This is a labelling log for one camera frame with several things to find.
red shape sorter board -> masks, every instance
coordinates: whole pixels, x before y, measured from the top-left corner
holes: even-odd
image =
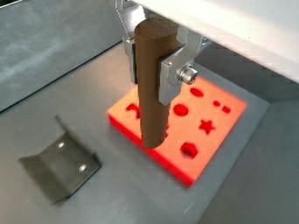
[[[215,84],[198,78],[174,99],[167,138],[155,149],[142,145],[138,89],[107,111],[111,124],[166,170],[191,186],[211,161],[247,104]]]

metal wall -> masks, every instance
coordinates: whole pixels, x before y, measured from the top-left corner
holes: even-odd
[[[219,45],[198,62],[270,102],[199,223],[299,223],[299,84]]]
[[[0,111],[122,39],[109,0],[27,0],[0,10]]]
[[[134,87],[125,48],[118,45],[0,114],[2,224],[198,223],[269,103],[205,68],[195,65],[195,69],[247,102],[247,111],[193,187],[177,181],[109,123],[109,108]],[[103,162],[85,186],[58,205],[18,161],[40,153],[63,134],[55,115]]]

screw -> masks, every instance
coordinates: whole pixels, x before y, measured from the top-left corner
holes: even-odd
[[[201,44],[202,44],[203,46],[206,46],[209,42],[210,42],[210,40],[209,40],[207,38],[203,38]]]
[[[195,82],[197,76],[198,76],[198,71],[193,68],[190,64],[187,64],[183,67],[182,71],[178,73],[179,81],[183,81],[189,85],[191,85]]]
[[[65,142],[59,143],[59,148],[62,148],[65,146]]]
[[[87,170],[87,168],[89,168],[89,167],[87,167],[86,165],[83,165],[83,166],[79,168],[79,171],[81,171],[81,172],[85,172],[85,171]]]

gray table surface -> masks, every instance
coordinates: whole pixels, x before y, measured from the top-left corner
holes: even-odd
[[[247,101],[247,111],[194,186],[183,187],[109,124],[106,111],[134,87],[118,45],[0,114],[0,223],[198,223],[269,103],[197,68]],[[44,197],[18,161],[63,134],[55,115],[103,161],[87,184],[59,205]]]

